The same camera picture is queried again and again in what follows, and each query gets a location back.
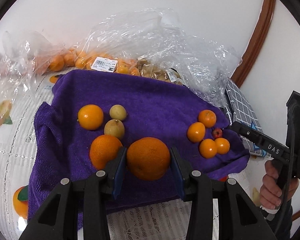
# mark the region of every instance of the small orange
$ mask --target small orange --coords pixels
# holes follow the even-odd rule
[[[76,49],[74,47],[71,47],[68,49],[71,53],[76,53]]]
[[[49,68],[49,59],[47,57],[35,57],[32,60],[34,72],[38,75],[44,74]]]
[[[92,57],[96,58],[96,57],[100,57],[99,55],[100,55],[100,53],[97,53],[92,50],[87,54],[86,58],[92,58]]]
[[[206,128],[211,128],[216,124],[217,117],[211,110],[203,110],[199,113],[198,121],[202,122]]]
[[[55,55],[50,61],[49,69],[53,72],[58,72],[63,69],[65,62],[61,55]]]
[[[103,58],[108,58],[108,59],[116,59],[116,58],[113,58],[112,56],[110,56],[107,53],[100,53],[100,55],[98,57],[103,57]]]
[[[200,143],[199,152],[206,159],[213,158],[217,154],[217,145],[212,139],[205,139]]]
[[[86,63],[86,69],[87,69],[87,70],[92,70],[91,67],[92,67],[93,63],[95,62],[96,58],[97,58],[97,57],[92,57],[92,58],[90,58],[90,59],[87,61],[87,63]]]
[[[74,54],[68,53],[63,56],[65,67],[74,67]]]
[[[160,179],[170,166],[169,149],[159,139],[142,138],[130,145],[127,151],[127,166],[139,179]]]
[[[108,161],[117,157],[122,147],[118,138],[112,135],[100,135],[95,138],[90,146],[90,160],[97,170],[102,170]]]
[[[226,154],[230,150],[230,143],[227,139],[217,138],[214,140],[217,145],[217,153]]]
[[[82,57],[77,58],[77,60],[75,61],[75,66],[77,68],[84,69],[85,65],[86,65],[86,61]]]
[[[131,69],[130,75],[131,76],[138,76],[139,77],[140,76],[140,72],[139,72],[139,70],[136,67],[134,67],[134,68]]]
[[[12,198],[12,203],[13,203],[13,207],[14,210],[16,211],[16,213],[24,218],[24,219],[28,219],[28,201],[20,201],[18,200],[18,195],[19,192],[23,189],[24,187],[21,187],[20,189],[18,189],[14,194],[13,194],[13,198]]]
[[[195,122],[191,124],[187,131],[187,137],[191,142],[200,142],[206,134],[206,128],[203,123]]]
[[[117,72],[120,74],[129,74],[130,67],[125,61],[123,61],[122,59],[118,59]]]
[[[103,111],[99,106],[86,105],[78,112],[78,121],[86,130],[96,130],[103,122]]]
[[[75,53],[78,57],[86,57],[87,56],[87,53],[85,53],[83,50],[77,50]]]

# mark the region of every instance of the black cable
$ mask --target black cable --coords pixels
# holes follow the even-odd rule
[[[289,159],[289,168],[288,168],[288,177],[287,177],[287,183],[286,186],[284,187],[284,195],[282,199],[282,206],[281,206],[281,214],[278,220],[277,227],[275,229],[274,234],[276,235],[279,227],[283,221],[283,217],[285,215],[286,209],[287,209],[287,198],[288,198],[288,193],[289,193],[289,187],[290,187],[290,182],[292,179],[292,169],[293,169],[293,155],[294,155],[294,143],[295,143],[295,133],[294,133],[294,124],[293,124],[293,109],[290,112],[290,122],[291,122],[291,145],[290,145],[290,159]]]

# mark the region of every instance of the plastic bag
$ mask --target plastic bag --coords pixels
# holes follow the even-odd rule
[[[226,105],[227,77],[241,62],[233,48],[186,35],[170,9],[112,15],[95,26],[76,46],[76,66],[91,69],[104,58],[118,61],[111,72],[159,80],[174,69],[180,84],[214,106]]]
[[[63,45],[52,46],[38,32],[23,32],[3,37],[5,55],[0,60],[0,126],[11,124],[10,112],[20,92],[35,95],[36,75],[59,67],[58,59],[67,52]]]

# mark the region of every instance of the purple towel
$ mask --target purple towel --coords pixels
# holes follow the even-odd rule
[[[176,146],[182,158],[194,169],[220,179],[242,171],[249,152],[240,137],[224,131],[231,149],[226,155],[217,154],[205,159],[198,151],[198,143],[186,136],[188,127],[197,121],[200,111],[210,109],[217,115],[216,127],[229,125],[224,114],[201,100],[188,88],[162,81],[123,74],[73,70],[60,78],[53,87],[51,106],[43,103],[34,119],[37,155],[29,181],[29,215],[31,218],[49,192],[63,178],[72,181],[85,179],[96,169],[89,159],[92,141],[103,134],[104,125],[87,131],[77,122],[77,112],[88,104],[95,104],[105,113],[104,123],[110,120],[111,106],[120,104],[128,113],[123,122],[126,147],[143,137],[156,137],[169,148]],[[211,129],[205,138],[212,138]],[[115,202],[107,203],[108,212],[176,199],[177,193],[171,171],[157,181],[142,181],[126,172],[121,193]],[[79,227],[82,216],[79,216]]]

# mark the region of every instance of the hand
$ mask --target hand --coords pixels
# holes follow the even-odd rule
[[[272,166],[271,161],[266,161],[265,168],[266,175],[262,178],[263,185],[260,188],[260,202],[265,208],[275,209],[276,206],[281,204],[280,196],[282,195],[282,190],[275,182],[275,179],[279,177],[279,173]],[[291,179],[287,201],[292,198],[298,186],[299,180],[297,178]]]

